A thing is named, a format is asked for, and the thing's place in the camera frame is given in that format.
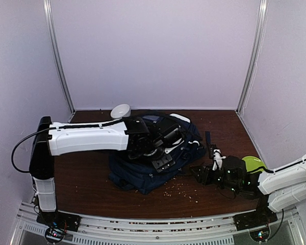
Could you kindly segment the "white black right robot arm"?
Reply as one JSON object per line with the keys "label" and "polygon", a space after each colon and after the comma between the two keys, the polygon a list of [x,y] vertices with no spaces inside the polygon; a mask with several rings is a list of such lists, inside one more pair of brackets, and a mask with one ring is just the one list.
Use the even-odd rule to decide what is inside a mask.
{"label": "white black right robot arm", "polygon": [[306,154],[301,158],[275,169],[259,166],[248,170],[246,162],[235,156],[223,156],[213,150],[212,166],[190,168],[192,176],[202,185],[215,184],[229,189],[235,196],[261,200],[261,207],[251,214],[255,225],[262,225],[288,206],[306,199]]}

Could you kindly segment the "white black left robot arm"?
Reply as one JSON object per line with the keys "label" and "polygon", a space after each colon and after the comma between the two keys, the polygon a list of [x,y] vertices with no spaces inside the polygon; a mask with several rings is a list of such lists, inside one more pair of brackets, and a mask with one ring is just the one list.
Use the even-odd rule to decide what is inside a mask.
{"label": "white black left robot arm", "polygon": [[39,194],[43,218],[53,227],[61,225],[54,178],[61,177],[66,187],[62,202],[68,212],[115,218],[181,218],[186,215],[179,198],[151,198],[123,194],[103,179],[108,153],[153,153],[152,144],[139,145],[151,135],[140,119],[62,124],[49,117],[40,121],[34,138],[29,171]]}

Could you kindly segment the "navy blue student backpack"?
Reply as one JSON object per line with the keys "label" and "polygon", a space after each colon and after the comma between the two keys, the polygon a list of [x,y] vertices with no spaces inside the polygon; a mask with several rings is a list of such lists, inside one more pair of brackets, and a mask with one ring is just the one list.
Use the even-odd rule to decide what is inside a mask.
{"label": "navy blue student backpack", "polygon": [[143,115],[142,119],[152,133],[172,142],[138,159],[130,159],[126,152],[111,154],[108,178],[121,190],[135,189],[148,194],[180,174],[183,167],[202,158],[206,149],[197,126],[187,117],[172,113]]}

